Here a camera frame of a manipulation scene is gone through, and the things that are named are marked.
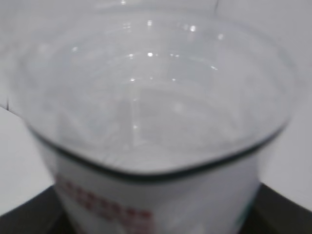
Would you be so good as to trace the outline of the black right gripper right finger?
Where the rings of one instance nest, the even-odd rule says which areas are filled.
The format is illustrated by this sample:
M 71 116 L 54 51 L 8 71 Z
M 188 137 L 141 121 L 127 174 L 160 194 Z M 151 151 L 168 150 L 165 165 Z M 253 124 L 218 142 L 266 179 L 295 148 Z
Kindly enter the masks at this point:
M 262 184 L 241 234 L 310 234 L 311 211 Z

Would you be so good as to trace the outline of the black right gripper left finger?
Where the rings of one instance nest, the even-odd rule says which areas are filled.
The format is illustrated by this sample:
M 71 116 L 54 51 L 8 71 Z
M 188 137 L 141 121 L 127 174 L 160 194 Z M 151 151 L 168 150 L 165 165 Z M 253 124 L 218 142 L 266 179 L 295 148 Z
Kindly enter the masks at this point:
M 2 234 L 72 234 L 54 187 L 51 186 L 6 214 L 0 216 Z

